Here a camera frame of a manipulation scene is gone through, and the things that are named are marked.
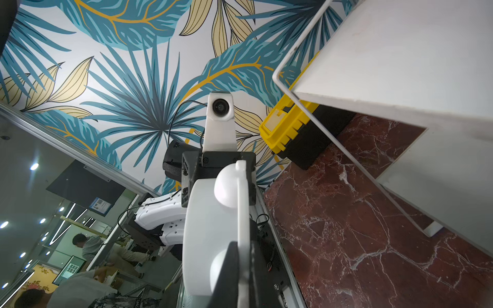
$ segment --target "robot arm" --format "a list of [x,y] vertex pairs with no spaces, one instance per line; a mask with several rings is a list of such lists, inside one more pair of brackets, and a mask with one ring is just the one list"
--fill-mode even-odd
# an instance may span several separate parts
[[181,191],[173,192],[145,200],[134,221],[145,230],[157,232],[163,245],[182,244],[186,210],[181,206]]

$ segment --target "camera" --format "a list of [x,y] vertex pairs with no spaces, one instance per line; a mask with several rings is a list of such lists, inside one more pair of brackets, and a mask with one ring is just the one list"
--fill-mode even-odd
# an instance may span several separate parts
[[223,117],[229,112],[229,104],[224,99],[217,99],[212,103],[214,114]]
[[207,102],[207,117],[203,151],[236,152],[235,107],[229,92],[211,92]]

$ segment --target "wall mural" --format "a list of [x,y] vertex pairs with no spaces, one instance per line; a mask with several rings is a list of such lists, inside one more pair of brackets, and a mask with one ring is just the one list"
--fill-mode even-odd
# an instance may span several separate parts
[[[0,59],[0,100],[159,193],[168,140],[198,146],[211,91],[235,100],[237,145],[265,188],[289,164],[258,126],[272,73],[322,0],[23,0]],[[287,84],[355,0],[334,0],[281,73]],[[172,118],[177,112],[168,136]]]

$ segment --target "floor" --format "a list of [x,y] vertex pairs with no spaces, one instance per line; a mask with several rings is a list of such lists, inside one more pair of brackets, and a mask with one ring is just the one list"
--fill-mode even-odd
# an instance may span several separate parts
[[[339,140],[377,177],[422,131],[357,115]],[[309,308],[489,307],[493,260],[446,229],[422,235],[333,145],[265,202]]]
[[[170,283],[180,264],[181,262],[178,259],[168,253],[163,257],[157,256],[154,262],[147,261],[142,266],[137,266],[136,270],[139,273],[144,273],[144,277],[142,278],[143,281],[164,289]],[[127,294],[128,292],[139,286],[139,284],[132,284],[125,281],[118,289],[118,291],[122,294]],[[176,286],[173,286],[172,288],[170,288],[169,292],[167,291],[166,295],[169,294],[170,297],[174,297],[175,293],[177,294],[178,292],[177,289],[179,289],[179,286],[178,288]],[[149,291],[146,297],[161,299],[163,298],[163,294]]]

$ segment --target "camera lens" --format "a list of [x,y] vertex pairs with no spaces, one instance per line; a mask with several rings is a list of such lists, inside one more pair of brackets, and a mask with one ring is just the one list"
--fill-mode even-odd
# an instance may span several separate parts
[[223,99],[217,99],[212,103],[212,110],[217,116],[225,116],[229,112],[229,104]]

